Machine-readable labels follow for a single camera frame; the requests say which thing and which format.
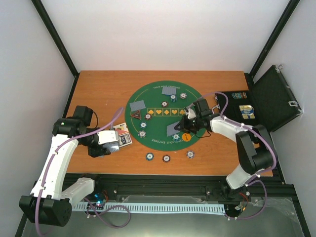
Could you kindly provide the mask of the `teal blue chips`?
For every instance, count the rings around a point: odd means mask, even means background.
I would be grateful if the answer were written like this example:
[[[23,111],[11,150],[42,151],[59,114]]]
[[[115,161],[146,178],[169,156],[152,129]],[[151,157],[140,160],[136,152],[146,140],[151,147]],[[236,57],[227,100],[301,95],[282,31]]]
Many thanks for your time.
[[[174,134],[174,135],[172,136],[172,139],[173,139],[173,141],[179,141],[179,140],[180,140],[179,134]]]

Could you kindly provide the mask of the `grey playing card deck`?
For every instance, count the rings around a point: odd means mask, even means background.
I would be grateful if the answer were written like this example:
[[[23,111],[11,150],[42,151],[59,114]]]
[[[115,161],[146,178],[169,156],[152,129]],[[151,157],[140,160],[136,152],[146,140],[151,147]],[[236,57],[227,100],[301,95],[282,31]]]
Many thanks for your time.
[[[106,143],[102,145],[102,148],[106,150],[107,154],[111,154],[119,151],[119,143]]]

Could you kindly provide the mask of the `dark red chips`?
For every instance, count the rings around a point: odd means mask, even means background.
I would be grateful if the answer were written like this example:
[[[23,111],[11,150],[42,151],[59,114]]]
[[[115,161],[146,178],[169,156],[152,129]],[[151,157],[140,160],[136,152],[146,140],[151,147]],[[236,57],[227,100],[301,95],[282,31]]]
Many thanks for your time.
[[[150,120],[151,118],[152,118],[151,114],[149,114],[149,113],[145,114],[145,119],[146,120]]]
[[[161,103],[161,105],[162,105],[162,107],[163,107],[163,108],[165,108],[165,107],[167,107],[167,106],[168,106],[168,102],[163,101],[163,102]]]

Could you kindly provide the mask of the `blue white poker chip stack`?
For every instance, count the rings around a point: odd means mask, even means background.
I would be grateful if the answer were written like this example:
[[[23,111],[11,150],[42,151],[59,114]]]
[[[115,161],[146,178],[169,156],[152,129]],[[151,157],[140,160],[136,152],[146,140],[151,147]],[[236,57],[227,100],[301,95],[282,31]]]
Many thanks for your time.
[[[187,158],[192,159],[195,157],[195,153],[193,151],[187,151],[186,156]]]

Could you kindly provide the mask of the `blue peach chips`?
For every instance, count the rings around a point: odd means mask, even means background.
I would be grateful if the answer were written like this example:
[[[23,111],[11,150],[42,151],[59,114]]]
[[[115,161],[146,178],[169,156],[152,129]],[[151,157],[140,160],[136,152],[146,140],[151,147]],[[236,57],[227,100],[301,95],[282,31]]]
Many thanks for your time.
[[[180,93],[180,98],[181,99],[185,99],[186,97],[187,97],[186,93],[184,93],[184,92]]]
[[[140,138],[145,138],[145,137],[146,137],[146,132],[145,132],[144,130],[139,131],[139,132],[138,132],[138,136],[139,136]]]

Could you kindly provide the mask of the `dark red poker chip stack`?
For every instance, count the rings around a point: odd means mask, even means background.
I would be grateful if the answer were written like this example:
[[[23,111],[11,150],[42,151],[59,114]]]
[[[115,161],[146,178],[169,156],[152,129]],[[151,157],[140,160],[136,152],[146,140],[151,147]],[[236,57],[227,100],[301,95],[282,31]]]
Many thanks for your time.
[[[171,158],[170,158],[169,155],[164,155],[164,156],[162,157],[162,160],[163,160],[163,162],[170,162]]]

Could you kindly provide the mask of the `black red triangular dealer button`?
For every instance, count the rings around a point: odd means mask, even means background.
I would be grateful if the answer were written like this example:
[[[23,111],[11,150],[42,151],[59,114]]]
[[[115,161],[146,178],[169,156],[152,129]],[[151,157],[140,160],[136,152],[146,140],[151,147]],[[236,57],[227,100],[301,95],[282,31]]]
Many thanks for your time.
[[[131,117],[135,119],[142,119],[141,110],[137,110],[134,113],[132,113]]]

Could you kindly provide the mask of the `blue patterned playing card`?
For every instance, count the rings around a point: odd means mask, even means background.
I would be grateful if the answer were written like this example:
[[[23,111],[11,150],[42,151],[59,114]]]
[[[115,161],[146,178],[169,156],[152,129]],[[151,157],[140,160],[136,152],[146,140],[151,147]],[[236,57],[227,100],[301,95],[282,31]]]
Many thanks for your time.
[[[135,102],[131,102],[130,104],[130,109],[131,111],[137,111],[137,110],[142,110],[146,108],[144,100],[139,100]]]

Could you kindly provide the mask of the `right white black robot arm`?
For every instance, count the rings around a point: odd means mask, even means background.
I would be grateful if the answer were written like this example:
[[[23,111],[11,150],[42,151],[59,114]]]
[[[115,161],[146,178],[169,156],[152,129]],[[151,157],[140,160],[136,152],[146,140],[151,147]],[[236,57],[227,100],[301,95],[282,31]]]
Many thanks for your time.
[[[262,172],[275,168],[277,154],[264,126],[245,125],[222,113],[215,113],[204,98],[196,100],[184,111],[185,114],[174,127],[175,130],[197,135],[201,129],[205,129],[208,133],[220,134],[236,143],[239,164],[221,185],[223,198],[232,198]]]

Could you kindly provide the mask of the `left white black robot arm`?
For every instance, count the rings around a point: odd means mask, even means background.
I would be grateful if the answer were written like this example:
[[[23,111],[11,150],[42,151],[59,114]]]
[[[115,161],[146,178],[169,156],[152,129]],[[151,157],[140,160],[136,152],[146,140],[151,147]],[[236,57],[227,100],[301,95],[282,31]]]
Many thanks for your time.
[[[72,208],[86,196],[102,195],[103,187],[94,178],[81,177],[63,190],[70,160],[79,145],[87,147],[89,156],[109,155],[109,147],[119,144],[119,135],[112,126],[123,109],[105,126],[91,128],[94,111],[76,106],[71,117],[60,118],[53,126],[50,150],[43,170],[28,196],[21,196],[19,207],[30,222],[40,225],[65,226]]]

